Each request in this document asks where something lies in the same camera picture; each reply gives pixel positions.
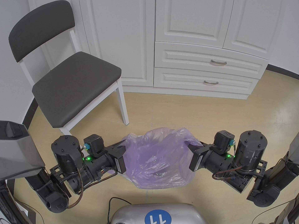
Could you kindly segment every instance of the wooden floor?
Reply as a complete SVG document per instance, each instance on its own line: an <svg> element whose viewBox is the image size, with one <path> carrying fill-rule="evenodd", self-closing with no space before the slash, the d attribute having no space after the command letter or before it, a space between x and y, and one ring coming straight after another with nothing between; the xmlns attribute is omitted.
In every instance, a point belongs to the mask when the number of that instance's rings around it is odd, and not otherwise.
<svg viewBox="0 0 299 224"><path fill-rule="evenodd" d="M266 71L247 100L198 96L180 96L145 93L125 93L130 124L121 118L114 92L80 121L71 133L83 144L83 138L96 133L105 145L118 142L128 133L143 135L148 130L185 127L198 139L211 143L217 131L225 129L236 136L247 130L261 131L268 140L263 160L268 167L283 157L290 142L299 131L299 80ZM50 145L61 133L53 129L38 108L29 132L49 170L56 165ZM196 172L193 181L181 188L143 190L124 177L116 176L84 191L81 202L60 214L47 210L24 178L16 180L15 197L34 208L46 224L56 223L107 223L110 197L124 198L131 203L190 203L206 217L210 224L251 224L259 213L286 202L299 191L299 178L280 193L274 204L267 208L256 207L246 200L253 181L239 194L222 181L212 179L208 170ZM70 199L73 203L78 198ZM125 205L114 200L111 213ZM284 205L259 216L255 223L273 222Z"/></svg>

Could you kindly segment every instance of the translucent garbage bag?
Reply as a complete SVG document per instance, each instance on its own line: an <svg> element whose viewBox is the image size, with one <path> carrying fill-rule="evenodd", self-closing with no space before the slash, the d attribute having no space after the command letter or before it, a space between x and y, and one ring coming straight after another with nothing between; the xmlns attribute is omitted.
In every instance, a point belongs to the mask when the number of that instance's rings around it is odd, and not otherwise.
<svg viewBox="0 0 299 224"><path fill-rule="evenodd" d="M200 145L188 129L158 128L143 136L133 133L124 137L123 155L126 173L140 189L166 189L185 186L194 173L189 169L193 153L185 141Z"/></svg>

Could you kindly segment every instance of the gray cushion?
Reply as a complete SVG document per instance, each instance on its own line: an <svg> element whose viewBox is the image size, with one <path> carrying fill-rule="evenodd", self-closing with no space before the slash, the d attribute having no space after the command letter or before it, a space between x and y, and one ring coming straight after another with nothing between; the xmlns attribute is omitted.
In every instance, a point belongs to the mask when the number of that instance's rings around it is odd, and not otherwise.
<svg viewBox="0 0 299 224"><path fill-rule="evenodd" d="M121 76L121 69L77 52L41 78L32 93L53 128L61 128Z"/></svg>
<svg viewBox="0 0 299 224"><path fill-rule="evenodd" d="M75 26L68 1L44 4L26 14L11 30L8 40L16 61L48 40Z"/></svg>

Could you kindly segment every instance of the white drawer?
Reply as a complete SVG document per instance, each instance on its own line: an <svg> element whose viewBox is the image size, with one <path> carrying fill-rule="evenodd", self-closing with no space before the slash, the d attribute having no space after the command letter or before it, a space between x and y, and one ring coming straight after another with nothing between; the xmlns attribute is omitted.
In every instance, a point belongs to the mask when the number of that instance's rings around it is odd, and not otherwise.
<svg viewBox="0 0 299 224"><path fill-rule="evenodd" d="M200 70L155 67L154 87L251 94L258 79Z"/></svg>
<svg viewBox="0 0 299 224"><path fill-rule="evenodd" d="M213 71L260 79L267 65L266 59L223 48L155 42L155 67Z"/></svg>

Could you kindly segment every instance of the label sticker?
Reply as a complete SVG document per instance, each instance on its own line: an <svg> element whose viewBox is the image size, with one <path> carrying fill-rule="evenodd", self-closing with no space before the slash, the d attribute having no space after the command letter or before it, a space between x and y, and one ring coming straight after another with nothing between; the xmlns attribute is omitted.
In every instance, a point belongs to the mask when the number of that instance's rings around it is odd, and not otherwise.
<svg viewBox="0 0 299 224"><path fill-rule="evenodd" d="M117 166L117 170L121 173L121 167L119 166L119 162L118 162L118 159L114 158L115 159L115 163L116 163L116 166Z"/></svg>
<svg viewBox="0 0 299 224"><path fill-rule="evenodd" d="M200 165L200 162L202 161L202 157L203 157L203 155L201 155L201 156L199 157L199 159L198 159L198 161L197 161L197 164L196 164L196 166L195 166L195 171L198 169L198 167L199 167L199 165Z"/></svg>
<svg viewBox="0 0 299 224"><path fill-rule="evenodd" d="M144 219L145 224L171 224L171 216L167 211L156 209L150 211Z"/></svg>

